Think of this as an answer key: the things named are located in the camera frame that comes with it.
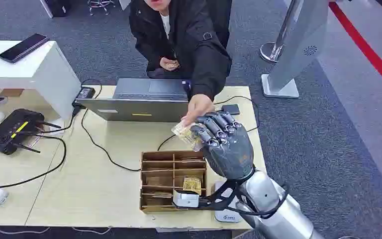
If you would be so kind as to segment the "person's left hand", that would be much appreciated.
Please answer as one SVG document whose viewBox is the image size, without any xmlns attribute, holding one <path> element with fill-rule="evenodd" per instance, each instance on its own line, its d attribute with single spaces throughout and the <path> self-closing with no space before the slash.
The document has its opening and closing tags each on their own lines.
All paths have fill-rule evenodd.
<svg viewBox="0 0 382 239">
<path fill-rule="evenodd" d="M 193 123 L 197 117 L 203 116 L 208 112 L 215 111 L 213 101 L 204 94 L 192 96 L 188 104 L 188 112 L 182 117 L 181 123 L 183 126 L 188 126 Z"/>
</svg>

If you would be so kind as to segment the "person's right hand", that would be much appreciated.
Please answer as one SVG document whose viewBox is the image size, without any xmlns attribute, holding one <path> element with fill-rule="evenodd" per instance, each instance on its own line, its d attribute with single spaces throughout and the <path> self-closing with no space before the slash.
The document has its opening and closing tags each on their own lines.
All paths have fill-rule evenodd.
<svg viewBox="0 0 382 239">
<path fill-rule="evenodd" d="M 180 68 L 180 64 L 177 60 L 170 60 L 166 57 L 160 59 L 160 66 L 167 71 L 174 71 Z"/>
</svg>

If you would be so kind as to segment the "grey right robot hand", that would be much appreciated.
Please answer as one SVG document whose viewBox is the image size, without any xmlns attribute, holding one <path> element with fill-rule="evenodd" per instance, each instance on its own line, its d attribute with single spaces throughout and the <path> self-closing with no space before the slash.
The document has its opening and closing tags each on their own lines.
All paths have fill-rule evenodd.
<svg viewBox="0 0 382 239">
<path fill-rule="evenodd" d="M 253 173 L 254 150 L 247 130 L 230 113 L 206 113 L 190 130 L 201 140 L 200 150 L 216 174 L 240 180 Z"/>
</svg>

